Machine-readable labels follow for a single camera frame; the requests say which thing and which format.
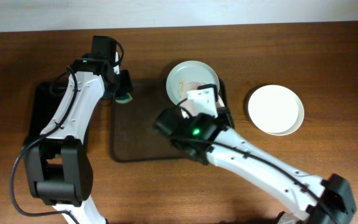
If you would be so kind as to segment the green sponge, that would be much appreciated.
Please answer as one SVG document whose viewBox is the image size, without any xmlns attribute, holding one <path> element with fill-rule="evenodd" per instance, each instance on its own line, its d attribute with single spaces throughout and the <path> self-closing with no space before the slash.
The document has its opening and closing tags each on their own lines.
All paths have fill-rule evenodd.
<svg viewBox="0 0 358 224">
<path fill-rule="evenodd" d="M 132 101 L 132 96 L 130 93 L 125 93 L 121 96 L 115 97 L 115 102 L 119 104 L 126 104 Z"/>
</svg>

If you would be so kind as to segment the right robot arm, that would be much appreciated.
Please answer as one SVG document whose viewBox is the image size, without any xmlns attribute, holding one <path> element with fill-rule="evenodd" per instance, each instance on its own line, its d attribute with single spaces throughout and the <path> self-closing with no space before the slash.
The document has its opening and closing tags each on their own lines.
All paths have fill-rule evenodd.
<svg viewBox="0 0 358 224">
<path fill-rule="evenodd" d="M 186 91 L 178 102 L 190 116 L 173 111 L 167 136 L 188 157 L 233 172 L 276 198 L 300 223 L 350 223 L 357 211 L 349 182 L 329 179 L 292 167 L 246 141 L 217 119 L 214 85 Z"/>
</svg>

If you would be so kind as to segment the white plate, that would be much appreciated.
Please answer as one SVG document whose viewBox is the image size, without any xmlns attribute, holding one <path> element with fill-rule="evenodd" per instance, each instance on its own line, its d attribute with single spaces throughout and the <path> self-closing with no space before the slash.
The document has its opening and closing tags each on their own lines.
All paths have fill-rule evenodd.
<svg viewBox="0 0 358 224">
<path fill-rule="evenodd" d="M 190 82 L 185 85 L 180 97 L 181 100 L 185 98 L 180 106 L 187 109 L 192 116 L 203 113 L 217 118 L 218 108 L 225 107 L 215 84 Z"/>
<path fill-rule="evenodd" d="M 305 118 L 299 96 L 280 85 L 264 85 L 256 89 L 250 95 L 246 108 L 252 123 L 274 136 L 294 133 Z"/>
</svg>

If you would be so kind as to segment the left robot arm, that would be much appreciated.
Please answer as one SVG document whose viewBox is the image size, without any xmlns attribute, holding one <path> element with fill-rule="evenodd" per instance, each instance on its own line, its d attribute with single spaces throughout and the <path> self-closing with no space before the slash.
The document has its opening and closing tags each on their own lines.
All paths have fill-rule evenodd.
<svg viewBox="0 0 358 224">
<path fill-rule="evenodd" d="M 91 197 L 93 170 L 86 135 L 99 100 L 131 92 L 123 57 L 86 54 L 67 66 L 68 84 L 56 111 L 41 130 L 28 136 L 23 160 L 31 196 L 53 207 L 68 223 L 107 223 Z"/>
</svg>

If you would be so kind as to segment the pale blue plate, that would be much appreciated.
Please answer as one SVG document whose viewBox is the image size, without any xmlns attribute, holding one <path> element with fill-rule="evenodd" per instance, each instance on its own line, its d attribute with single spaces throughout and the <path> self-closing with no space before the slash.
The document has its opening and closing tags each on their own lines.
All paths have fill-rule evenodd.
<svg viewBox="0 0 358 224">
<path fill-rule="evenodd" d="M 167 95 L 176 105 L 186 97 L 186 92 L 195 84 L 213 84 L 216 85 L 217 91 L 220 90 L 219 78 L 209 65 L 196 60 L 188 60 L 171 69 L 166 81 Z"/>
</svg>

